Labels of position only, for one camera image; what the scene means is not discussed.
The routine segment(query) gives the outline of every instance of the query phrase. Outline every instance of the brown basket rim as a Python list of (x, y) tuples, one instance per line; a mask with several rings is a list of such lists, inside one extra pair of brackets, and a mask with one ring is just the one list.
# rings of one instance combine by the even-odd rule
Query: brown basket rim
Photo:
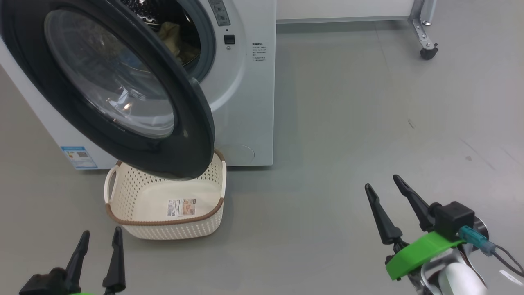
[[(222, 155), (221, 152), (219, 152), (217, 149), (215, 149), (215, 154), (219, 156), (219, 159), (221, 161), (224, 160), (224, 155)], [(117, 166), (120, 166), (122, 164), (122, 161), (116, 162)], [(135, 226), (165, 226), (165, 225), (179, 225), (179, 224), (186, 224), (186, 223), (192, 223), (192, 222), (201, 222), (203, 220), (206, 220), (210, 218), (211, 216), (215, 215), (219, 210), (220, 207), (224, 204), (224, 198), (219, 199), (219, 203), (211, 210), (209, 213), (199, 216), (199, 217), (193, 217), (193, 218), (186, 218), (186, 219), (178, 219), (178, 220), (168, 220), (168, 221), (162, 221), (162, 222), (139, 222), (139, 221), (131, 221), (131, 220), (123, 220), (115, 216), (113, 214), (113, 211), (111, 210), (111, 204), (105, 204), (105, 210), (107, 211), (107, 214), (109, 217), (111, 217), (112, 220), (117, 222), (121, 225), (135, 225)]]

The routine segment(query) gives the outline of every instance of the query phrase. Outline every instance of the front-loading washing machine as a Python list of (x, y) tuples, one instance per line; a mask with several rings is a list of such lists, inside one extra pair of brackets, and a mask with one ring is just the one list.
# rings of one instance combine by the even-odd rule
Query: front-loading washing machine
[(272, 165), (276, 0), (0, 0), (0, 63), (78, 169)]

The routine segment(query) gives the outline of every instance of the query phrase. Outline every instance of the label inside basket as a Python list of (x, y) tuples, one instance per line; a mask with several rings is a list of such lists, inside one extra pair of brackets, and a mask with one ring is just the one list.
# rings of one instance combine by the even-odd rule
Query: label inside basket
[(191, 216), (195, 215), (195, 208), (197, 206), (196, 199), (173, 199), (167, 202), (167, 216)]

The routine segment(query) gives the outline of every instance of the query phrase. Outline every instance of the door glass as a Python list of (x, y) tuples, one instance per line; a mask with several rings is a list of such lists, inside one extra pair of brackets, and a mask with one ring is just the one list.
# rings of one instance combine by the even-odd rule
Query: door glass
[(78, 13), (50, 12), (46, 39), (57, 63), (87, 101), (137, 134), (165, 138), (177, 115), (160, 81), (104, 27)]

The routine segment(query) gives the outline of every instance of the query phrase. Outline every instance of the basket bottom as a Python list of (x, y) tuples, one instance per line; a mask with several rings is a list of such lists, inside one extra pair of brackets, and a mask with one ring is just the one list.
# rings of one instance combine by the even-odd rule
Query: basket bottom
[(220, 200), (220, 188), (206, 181), (161, 182), (136, 197), (134, 221), (166, 221), (200, 217)]

